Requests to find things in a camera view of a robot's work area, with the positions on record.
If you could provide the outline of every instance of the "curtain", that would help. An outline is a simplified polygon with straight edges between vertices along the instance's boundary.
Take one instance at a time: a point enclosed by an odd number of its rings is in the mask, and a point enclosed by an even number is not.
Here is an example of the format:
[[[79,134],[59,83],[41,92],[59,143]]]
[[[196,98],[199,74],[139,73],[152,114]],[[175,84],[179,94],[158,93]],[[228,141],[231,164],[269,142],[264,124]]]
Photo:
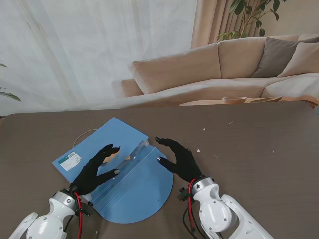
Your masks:
[[[217,42],[218,35],[236,31],[240,28],[241,15],[229,13],[234,0],[198,0],[194,21],[191,48]],[[252,0],[252,7],[257,0]],[[249,36],[255,36],[256,26],[250,24],[244,30]]]
[[[134,60],[190,49],[195,0],[1,0],[0,115],[112,101]]]

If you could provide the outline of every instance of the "red cable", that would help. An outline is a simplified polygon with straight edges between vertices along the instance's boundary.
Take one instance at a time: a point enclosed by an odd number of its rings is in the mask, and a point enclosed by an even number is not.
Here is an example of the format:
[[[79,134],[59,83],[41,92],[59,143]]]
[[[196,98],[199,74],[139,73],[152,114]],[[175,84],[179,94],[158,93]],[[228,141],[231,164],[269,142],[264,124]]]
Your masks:
[[[75,196],[76,196],[76,200],[78,202],[78,207],[79,207],[79,232],[78,232],[78,239],[81,239],[81,233],[82,233],[82,207],[81,207],[81,202],[80,202],[80,198],[79,195],[74,192]]]
[[[196,181],[196,178],[194,178],[191,182],[190,182],[190,185],[189,185],[189,188],[188,188],[188,193],[190,195],[191,193],[191,188],[193,186],[193,183]],[[191,214],[191,196],[188,197],[188,207],[189,207],[189,217],[190,217],[190,224],[191,224],[191,227],[194,228],[194,221],[193,221],[193,216]]]

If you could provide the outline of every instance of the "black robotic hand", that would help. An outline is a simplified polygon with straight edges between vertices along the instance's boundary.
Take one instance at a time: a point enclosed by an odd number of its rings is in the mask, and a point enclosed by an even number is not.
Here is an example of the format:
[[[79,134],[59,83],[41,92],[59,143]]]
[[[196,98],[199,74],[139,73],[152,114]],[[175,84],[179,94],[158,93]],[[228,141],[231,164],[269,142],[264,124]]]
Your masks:
[[[155,141],[159,144],[170,147],[175,153],[176,164],[163,157],[157,158],[157,161],[170,172],[176,173],[179,177],[189,183],[194,178],[199,179],[203,176],[190,150],[184,148],[178,142],[169,138],[164,139],[155,137]]]
[[[105,183],[107,180],[115,177],[120,173],[118,169],[113,169],[107,173],[96,176],[98,168],[103,163],[106,157],[117,153],[120,148],[113,148],[109,144],[102,148],[82,169],[80,174],[70,185],[70,191],[75,191],[78,195],[85,195],[91,193],[97,186]]]

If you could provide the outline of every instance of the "gray tabletop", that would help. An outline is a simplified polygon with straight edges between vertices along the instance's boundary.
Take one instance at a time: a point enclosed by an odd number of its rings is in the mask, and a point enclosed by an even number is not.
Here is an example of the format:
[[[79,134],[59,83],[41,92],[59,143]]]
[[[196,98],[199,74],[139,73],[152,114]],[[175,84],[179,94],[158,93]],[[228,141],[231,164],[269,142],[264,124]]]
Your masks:
[[[111,117],[148,135],[172,161],[173,153],[155,136],[188,147],[221,193],[234,197],[274,238],[318,238],[319,116],[306,103],[278,102],[10,115],[0,127],[1,239],[29,213],[48,213],[48,199],[68,187],[51,162]],[[177,199],[184,186],[175,177],[163,208],[138,223],[84,217],[82,238],[191,238],[181,219],[186,203]],[[77,220],[68,231],[76,238]]]

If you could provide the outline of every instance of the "blue paper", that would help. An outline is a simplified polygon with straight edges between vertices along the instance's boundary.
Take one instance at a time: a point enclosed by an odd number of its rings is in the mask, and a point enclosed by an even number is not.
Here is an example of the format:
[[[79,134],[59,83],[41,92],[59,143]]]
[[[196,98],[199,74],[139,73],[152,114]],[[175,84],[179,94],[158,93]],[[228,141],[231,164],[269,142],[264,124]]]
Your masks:
[[[147,136],[121,122],[110,119],[95,133],[53,162],[53,165],[69,181],[77,177],[87,162],[105,145],[121,147],[119,153],[106,166],[101,166],[98,175],[120,168],[120,174],[97,187],[86,199],[106,220],[115,223],[133,223],[146,219],[157,212],[168,199],[173,174],[157,163],[156,158],[166,157],[152,146],[143,146],[137,155],[124,161],[134,149],[146,141]],[[69,171],[60,163],[75,152],[82,159]]]
[[[147,139],[148,137],[146,135],[113,117],[80,144],[56,159],[53,165],[71,183],[89,160],[104,146],[108,144],[113,144],[113,147],[120,146],[121,149],[114,159],[107,163],[106,166],[99,168],[98,175],[100,175],[118,166],[119,163],[132,153],[141,141]],[[58,161],[72,152],[77,153],[82,159],[78,165],[66,171]]]

